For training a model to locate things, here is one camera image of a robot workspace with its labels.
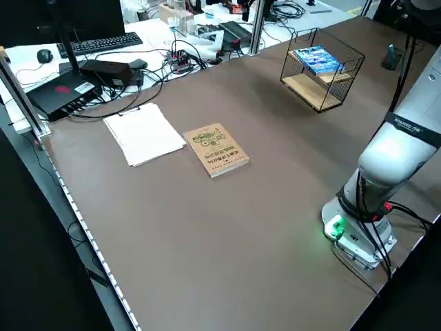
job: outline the book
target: book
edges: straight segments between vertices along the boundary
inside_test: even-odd
[[[219,123],[184,133],[211,178],[248,163],[249,157]]]
[[[314,74],[334,74],[340,62],[330,55],[321,45],[294,50],[298,59],[310,68]]]

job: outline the stack of paper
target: stack of paper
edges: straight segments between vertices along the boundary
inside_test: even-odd
[[[107,117],[104,123],[123,150],[129,166],[139,166],[186,145],[153,103]]]

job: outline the table surface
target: table surface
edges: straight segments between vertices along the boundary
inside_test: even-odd
[[[344,21],[346,19],[351,18],[352,16],[343,12],[339,9],[333,8],[331,6],[325,5],[323,3],[319,3],[320,7],[315,8],[314,10],[321,9],[331,9],[332,12],[322,13],[322,14],[311,14],[307,11],[300,19],[292,19],[287,22],[287,26],[290,28],[295,28],[297,30],[305,30],[307,28],[324,28],[326,26],[330,26],[332,24]],[[239,20],[241,21],[241,15],[230,15],[228,14],[227,8],[222,7],[221,5],[216,5],[217,7],[217,16],[220,21],[231,21],[231,20]],[[203,14],[196,15],[196,22],[199,24],[210,23],[213,24],[213,20],[205,20],[205,16]],[[251,31],[252,26],[244,26],[247,30]],[[130,46],[127,48],[121,48],[118,51],[150,51],[155,48],[166,48],[169,49],[171,43],[174,40],[174,35],[172,31],[169,29],[167,24],[163,23],[160,19],[151,19],[148,21],[136,22],[125,25],[126,32],[136,32],[138,36],[143,40],[144,44],[137,46]],[[265,31],[262,34],[263,46],[269,47],[279,43],[280,41],[286,41],[291,37],[291,34],[284,27],[275,26],[271,23],[265,24]],[[49,49],[53,55],[54,59],[39,68],[38,70],[32,71],[32,69],[37,69],[40,64],[37,61],[37,52],[40,49]],[[57,50],[57,45],[55,43],[47,44],[47,45],[35,45],[35,46],[19,46],[14,48],[7,49],[8,56],[11,58],[11,69],[17,75],[18,80],[23,83],[22,87],[25,88],[25,91],[28,92],[47,80],[53,79],[58,76],[58,67],[61,62],[66,62],[67,59],[62,59]],[[93,59],[95,56],[99,54],[89,54],[88,58]],[[86,59],[84,56],[77,57],[79,61]],[[106,61],[115,61],[115,62],[125,62],[129,63],[136,59],[142,59],[148,63],[148,68],[150,70],[159,69],[162,66],[162,61],[164,60],[164,54],[160,52],[147,52],[147,53],[115,53],[108,54],[104,57],[100,57],[100,60]],[[170,70],[166,68],[164,74],[167,74]],[[143,89],[149,88],[153,85],[153,80],[148,79],[147,77],[144,79]],[[6,87],[0,82],[0,94],[5,101],[9,101],[12,97],[10,93],[6,90]],[[14,129],[18,133],[27,132],[30,130],[30,125],[26,121],[23,116],[23,113],[20,111],[15,101],[8,102],[6,105],[8,114],[10,116],[11,122],[14,123]]]
[[[178,132],[219,122],[249,155],[214,180],[190,148],[132,168],[102,121],[52,124],[43,143],[144,329],[345,330],[373,299],[332,254],[320,211],[391,102],[397,72],[380,62],[404,35],[364,18],[327,30],[367,56],[339,108],[316,114],[279,81],[286,43],[173,81],[155,98]],[[415,56],[404,93],[433,52]],[[396,196],[429,219],[440,162]],[[391,224],[401,265],[422,232],[402,215]],[[382,268],[365,274],[377,289],[387,280]]]

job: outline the metal pole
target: metal pole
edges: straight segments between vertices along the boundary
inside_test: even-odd
[[[15,78],[14,73],[9,68],[8,62],[6,62],[5,58],[2,56],[0,56],[0,80],[5,84],[9,93],[12,95],[12,98],[28,120],[31,128],[34,130],[36,136],[42,137],[50,134],[49,128],[40,120],[37,112],[26,96],[26,93],[23,91],[17,78]]]
[[[65,28],[63,18],[61,17],[59,9],[57,8],[57,0],[47,0],[46,4],[49,7],[50,14],[52,15],[52,19],[54,20],[55,26],[57,27],[58,35],[64,45],[64,49],[66,51],[66,54],[68,55],[70,65],[72,66],[73,70],[78,71],[80,70],[80,67],[78,65],[78,62],[76,61],[74,50],[72,49],[72,44],[70,43],[69,33]]]
[[[260,38],[262,37],[262,29],[264,23],[263,8],[265,0],[258,0],[256,17],[254,17],[253,34],[251,35],[251,43],[249,45],[248,55],[256,55],[259,53]]]

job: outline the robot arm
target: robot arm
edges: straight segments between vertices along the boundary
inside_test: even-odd
[[[408,0],[407,5],[410,14],[418,15],[432,15],[441,8],[437,0]],[[350,180],[323,207],[325,235],[338,240],[348,254],[368,268],[376,267],[384,250],[390,251],[396,243],[386,216],[387,201],[440,147],[441,47],[396,111],[388,112]],[[336,229],[343,223],[342,234]]]

